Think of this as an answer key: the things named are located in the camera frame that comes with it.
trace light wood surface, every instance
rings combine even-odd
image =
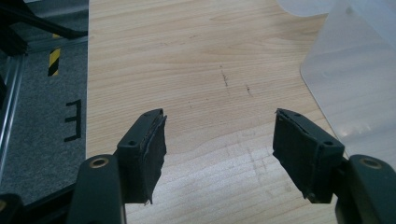
[[[87,156],[113,153],[163,108],[168,153],[153,205],[129,223],[335,223],[272,156],[275,111],[330,132],[300,76],[325,17],[275,0],[91,0]]]

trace wood grain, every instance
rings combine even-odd
[[[128,205],[130,223],[335,222],[272,156],[279,107],[330,131],[299,73],[324,18],[275,0],[91,0],[87,156],[168,115],[154,205]]]

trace wooden table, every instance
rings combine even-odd
[[[299,72],[324,19],[276,0],[91,0],[87,156],[168,115],[154,204],[129,222],[335,223],[335,198],[310,204],[272,156],[279,107],[331,131]]]

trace gray carpet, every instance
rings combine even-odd
[[[48,19],[88,30],[88,10]],[[24,24],[13,29],[28,43],[52,39],[52,34]],[[25,204],[74,183],[86,145],[88,43],[62,46],[59,75],[52,77],[50,49],[35,51],[30,49],[22,72],[0,185],[0,193],[17,193]],[[5,70],[5,57],[0,60]]]

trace translucent plastic bin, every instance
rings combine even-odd
[[[301,74],[347,154],[396,169],[396,1],[336,1]]]

